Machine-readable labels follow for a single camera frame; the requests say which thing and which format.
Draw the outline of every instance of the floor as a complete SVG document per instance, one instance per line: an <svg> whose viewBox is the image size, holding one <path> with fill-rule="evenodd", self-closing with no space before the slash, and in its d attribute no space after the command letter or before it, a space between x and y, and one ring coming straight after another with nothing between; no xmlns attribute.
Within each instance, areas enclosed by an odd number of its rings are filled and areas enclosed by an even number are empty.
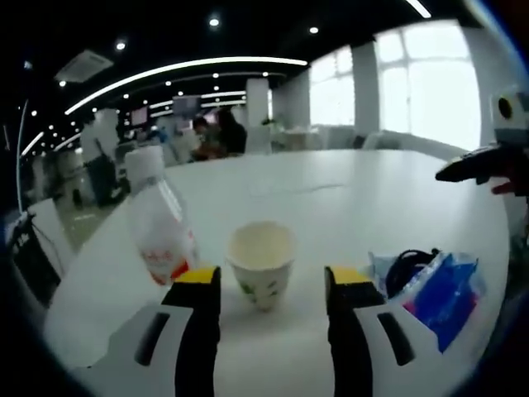
<svg viewBox="0 0 529 397"><path fill-rule="evenodd" d="M55 206L63 224L64 232L70 245L77 254L83 244L97 231L101 224L119 204L108 205L103 208L84 198L83 207L76 208L72 200L72 192L84 183L84 177L79 175L64 184L63 195L55 200Z"/></svg>

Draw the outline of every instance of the paper cup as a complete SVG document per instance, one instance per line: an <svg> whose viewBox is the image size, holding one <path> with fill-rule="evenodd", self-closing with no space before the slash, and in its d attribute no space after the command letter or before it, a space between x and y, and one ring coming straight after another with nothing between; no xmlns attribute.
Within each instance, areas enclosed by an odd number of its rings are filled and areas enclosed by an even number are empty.
<svg viewBox="0 0 529 397"><path fill-rule="evenodd" d="M226 261L244 295L270 310L287 289L295 251L290 230L275 222L253 222L233 233Z"/></svg>

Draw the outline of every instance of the black cable cord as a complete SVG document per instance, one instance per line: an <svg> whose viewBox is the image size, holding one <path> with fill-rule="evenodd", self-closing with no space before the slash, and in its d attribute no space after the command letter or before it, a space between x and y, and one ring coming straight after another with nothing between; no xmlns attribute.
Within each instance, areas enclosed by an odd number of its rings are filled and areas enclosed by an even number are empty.
<svg viewBox="0 0 529 397"><path fill-rule="evenodd" d="M434 248L431 253L419 250L406 250L395 259L386 276L386 290L388 298L394 297L412 277L427 266L437 256L439 250Z"/></svg>

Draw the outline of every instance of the plastic water bottle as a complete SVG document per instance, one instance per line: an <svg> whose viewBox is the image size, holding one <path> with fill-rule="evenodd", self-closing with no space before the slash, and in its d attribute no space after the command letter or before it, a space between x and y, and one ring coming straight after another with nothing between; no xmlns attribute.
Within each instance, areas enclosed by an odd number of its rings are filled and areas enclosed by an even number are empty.
<svg viewBox="0 0 529 397"><path fill-rule="evenodd" d="M161 146L127 153L131 183L128 212L131 234L158 285L171 285L198 266L198 250L181 195L166 179Z"/></svg>

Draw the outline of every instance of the bottle cap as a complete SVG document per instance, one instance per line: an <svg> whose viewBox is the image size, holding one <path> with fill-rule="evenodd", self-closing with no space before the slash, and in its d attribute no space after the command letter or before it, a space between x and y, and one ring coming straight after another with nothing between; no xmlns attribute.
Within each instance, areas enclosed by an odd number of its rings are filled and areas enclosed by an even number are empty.
<svg viewBox="0 0 529 397"><path fill-rule="evenodd" d="M126 177L134 186L164 173L164 152L161 146L145 146L125 155Z"/></svg>

